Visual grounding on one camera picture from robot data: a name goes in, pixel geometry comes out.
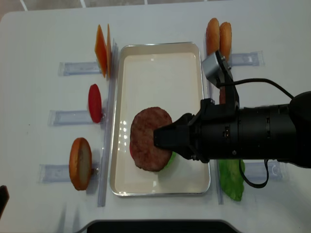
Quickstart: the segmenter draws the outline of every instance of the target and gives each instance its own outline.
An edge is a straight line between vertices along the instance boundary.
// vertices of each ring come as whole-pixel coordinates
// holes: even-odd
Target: green lettuce
[[[222,190],[233,200],[241,201],[244,185],[243,177],[239,170],[239,159],[218,160],[220,185]],[[243,172],[245,172],[245,163],[241,161]]]
[[[175,157],[176,157],[176,153],[173,151],[169,162],[165,165],[165,167],[163,169],[168,168],[171,165],[171,163],[173,162]]]

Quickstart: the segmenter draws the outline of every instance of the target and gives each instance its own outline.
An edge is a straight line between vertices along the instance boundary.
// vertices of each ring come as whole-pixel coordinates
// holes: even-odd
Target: meat patty
[[[135,165],[146,171],[160,171],[169,162],[172,151],[154,146],[154,130],[172,123],[170,115],[159,107],[138,113],[131,126],[130,151]]]

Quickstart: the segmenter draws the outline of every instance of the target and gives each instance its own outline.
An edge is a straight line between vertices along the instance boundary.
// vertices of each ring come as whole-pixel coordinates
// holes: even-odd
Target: bottom bun
[[[85,138],[74,140],[69,159],[69,176],[76,190],[86,190],[92,172],[92,152]]]

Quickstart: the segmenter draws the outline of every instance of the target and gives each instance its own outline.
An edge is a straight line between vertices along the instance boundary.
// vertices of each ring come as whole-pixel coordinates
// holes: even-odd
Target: tray rim
[[[119,53],[119,65],[118,65],[118,71],[120,69],[120,58],[122,55],[123,50],[125,50],[128,47],[145,47],[145,46],[160,46],[160,45],[176,45],[176,44],[193,44],[198,48],[199,51],[199,63],[200,63],[200,76],[201,76],[201,87],[202,87],[202,96],[203,98],[205,98],[204,96],[204,87],[203,87],[203,74],[202,74],[202,61],[201,61],[201,52],[199,47],[194,43],[194,42],[177,42],[177,43],[161,43],[161,44],[141,44],[141,45],[126,45],[124,46]],[[108,168],[108,182],[109,182],[109,187],[112,191],[112,193],[118,197],[139,197],[139,196],[196,196],[196,195],[202,195],[204,193],[206,193],[210,187],[211,184],[211,177],[210,177],[210,162],[207,163],[208,166],[208,175],[209,175],[209,181],[208,181],[208,185],[207,188],[205,190],[203,190],[202,192],[198,192],[198,193],[117,193],[114,191],[114,189],[111,187],[111,164],[112,164],[112,152],[113,152],[113,140],[114,140],[114,133],[115,133],[115,124],[116,124],[116,107],[117,107],[117,98],[118,98],[118,89],[119,89],[119,82],[117,82],[117,85],[115,87],[115,100],[114,100],[114,110],[113,110],[113,126],[112,126],[112,134],[111,134],[111,147],[110,147],[110,152],[109,152],[109,168]]]

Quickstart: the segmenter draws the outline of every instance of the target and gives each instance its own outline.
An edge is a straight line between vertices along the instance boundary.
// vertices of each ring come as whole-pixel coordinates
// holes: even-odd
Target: metal tray
[[[194,43],[126,46],[121,50],[109,175],[114,194],[144,196],[207,191],[209,164],[177,155],[168,168],[149,172],[135,166],[129,151],[131,124],[138,112],[158,106],[176,121],[184,113],[196,114],[203,97],[200,51]]]

